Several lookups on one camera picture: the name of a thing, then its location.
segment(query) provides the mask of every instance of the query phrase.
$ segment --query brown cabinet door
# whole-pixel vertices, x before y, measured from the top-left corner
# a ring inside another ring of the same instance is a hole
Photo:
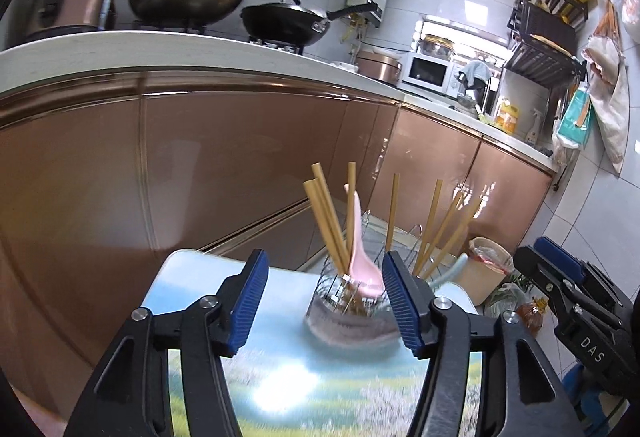
[[[436,225],[468,174],[480,139],[409,110],[400,110],[369,208],[388,219],[393,174],[400,173],[396,226],[424,226],[436,180],[443,179]],[[450,225],[455,227],[455,218]]]
[[[494,240],[513,253],[536,216],[551,177],[504,150],[482,143],[465,188],[484,194],[468,236]]]

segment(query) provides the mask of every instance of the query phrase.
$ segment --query bolt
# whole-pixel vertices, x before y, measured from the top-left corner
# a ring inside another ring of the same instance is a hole
[[[513,311],[505,311],[502,313],[504,321],[510,324],[516,324],[520,321],[520,317]]]
[[[211,309],[218,305],[218,299],[212,294],[203,296],[198,302],[203,309]]]
[[[146,310],[144,307],[138,307],[135,311],[131,313],[131,319],[134,322],[140,322],[143,319],[145,319],[147,316],[149,316],[149,311]]]
[[[451,309],[451,300],[449,298],[445,298],[444,296],[438,296],[434,298],[433,305],[436,306],[441,311],[446,311],[447,309]]]

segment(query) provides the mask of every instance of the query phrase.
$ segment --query spoon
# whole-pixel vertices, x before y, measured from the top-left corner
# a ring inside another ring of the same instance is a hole
[[[354,192],[353,201],[353,249],[349,262],[349,276],[359,282],[358,293],[368,298],[378,298],[385,292],[385,284],[382,280],[382,271],[371,261],[364,252],[362,243],[362,224],[360,222],[360,197]]]

